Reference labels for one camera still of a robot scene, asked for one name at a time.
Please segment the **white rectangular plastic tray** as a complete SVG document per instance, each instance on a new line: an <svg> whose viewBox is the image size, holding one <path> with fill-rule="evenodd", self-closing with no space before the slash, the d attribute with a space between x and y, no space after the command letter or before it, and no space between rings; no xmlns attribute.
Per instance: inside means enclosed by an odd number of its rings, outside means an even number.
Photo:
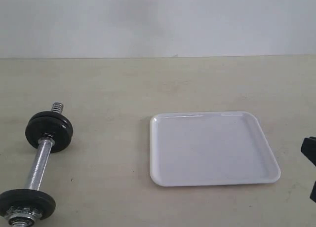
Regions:
<svg viewBox="0 0 316 227"><path fill-rule="evenodd" d="M161 187L271 184L281 176L251 113L160 113L149 131L150 176Z"/></svg>

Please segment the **chrome threaded dumbbell bar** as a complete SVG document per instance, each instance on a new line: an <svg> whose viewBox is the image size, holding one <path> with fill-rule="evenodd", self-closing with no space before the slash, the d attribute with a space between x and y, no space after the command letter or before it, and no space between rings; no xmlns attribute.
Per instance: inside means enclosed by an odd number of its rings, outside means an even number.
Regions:
<svg viewBox="0 0 316 227"><path fill-rule="evenodd" d="M64 105L61 102L54 102L51 107L51 110L49 111L62 114L63 107ZM22 189L33 189L40 191L40 186L43 180L43 176L48 164L50 154L52 153L51 148L53 145L54 141L49 138L44 138L39 141L36 156L34 158L30 172L26 179L25 186Z"/></svg>

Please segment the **black weight plate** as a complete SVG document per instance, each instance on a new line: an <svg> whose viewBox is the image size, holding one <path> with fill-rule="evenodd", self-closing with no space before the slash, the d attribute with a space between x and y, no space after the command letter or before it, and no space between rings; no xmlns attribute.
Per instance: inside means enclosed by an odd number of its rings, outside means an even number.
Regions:
<svg viewBox="0 0 316 227"><path fill-rule="evenodd" d="M10 207L31 207L42 213L42 220L50 217L56 208L53 197L33 189L11 189L0 194L0 215L5 216Z"/></svg>
<svg viewBox="0 0 316 227"><path fill-rule="evenodd" d="M68 147L72 140L72 128L62 120L53 117L38 117L29 121L25 129L27 141L38 148L39 141L49 138L54 141L51 152L60 152Z"/></svg>
<svg viewBox="0 0 316 227"><path fill-rule="evenodd" d="M57 112L52 112L52 111L43 111L43 112L39 112L36 113L35 115L33 115L29 121L32 121L36 118L40 118L40 117L50 117L50 118L56 118L64 123L66 123L68 126L72 126L71 122L62 114L57 113Z"/></svg>

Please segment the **chrome spinlock collar nut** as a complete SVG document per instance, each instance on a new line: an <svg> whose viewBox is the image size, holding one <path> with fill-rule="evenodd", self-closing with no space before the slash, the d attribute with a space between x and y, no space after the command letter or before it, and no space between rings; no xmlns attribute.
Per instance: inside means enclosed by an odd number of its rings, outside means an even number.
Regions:
<svg viewBox="0 0 316 227"><path fill-rule="evenodd" d="M11 207L4 218L11 227L32 227L42 218L42 212L31 207Z"/></svg>

